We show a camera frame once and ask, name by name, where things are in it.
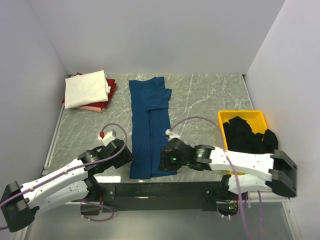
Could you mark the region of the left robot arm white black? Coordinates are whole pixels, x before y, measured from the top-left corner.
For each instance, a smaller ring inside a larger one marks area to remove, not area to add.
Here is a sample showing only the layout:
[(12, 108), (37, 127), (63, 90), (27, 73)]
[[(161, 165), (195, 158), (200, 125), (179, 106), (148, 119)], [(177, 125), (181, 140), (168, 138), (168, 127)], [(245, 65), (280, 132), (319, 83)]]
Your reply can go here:
[(9, 183), (2, 194), (0, 209), (6, 229), (14, 233), (29, 226), (37, 215), (67, 202), (102, 202), (107, 195), (95, 175), (133, 160), (125, 142), (115, 139), (107, 145), (86, 150), (64, 167), (34, 181)]

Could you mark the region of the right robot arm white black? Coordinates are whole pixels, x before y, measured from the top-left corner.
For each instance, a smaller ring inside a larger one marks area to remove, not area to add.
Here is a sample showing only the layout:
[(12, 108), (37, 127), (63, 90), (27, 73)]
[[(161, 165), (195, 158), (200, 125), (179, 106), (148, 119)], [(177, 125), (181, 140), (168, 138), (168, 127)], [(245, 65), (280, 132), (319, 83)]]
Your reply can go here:
[(231, 171), (228, 182), (219, 187), (221, 197), (226, 200), (255, 191), (273, 192), (285, 198), (297, 196), (298, 166), (281, 150), (244, 153), (209, 145), (192, 147), (173, 138), (161, 149), (158, 169), (174, 172), (182, 166), (196, 171)]

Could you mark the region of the blue t shirt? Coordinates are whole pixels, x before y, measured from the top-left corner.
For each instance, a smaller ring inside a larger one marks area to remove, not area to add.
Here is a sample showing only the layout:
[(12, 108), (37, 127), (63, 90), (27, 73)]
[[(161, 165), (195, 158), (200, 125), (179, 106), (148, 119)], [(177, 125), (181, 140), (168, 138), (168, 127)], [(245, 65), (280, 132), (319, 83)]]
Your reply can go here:
[(172, 90), (166, 88), (163, 76), (149, 80), (130, 80), (132, 111), (132, 154), (130, 179), (150, 179), (176, 175), (176, 171), (160, 171), (161, 149), (171, 128), (169, 100)]

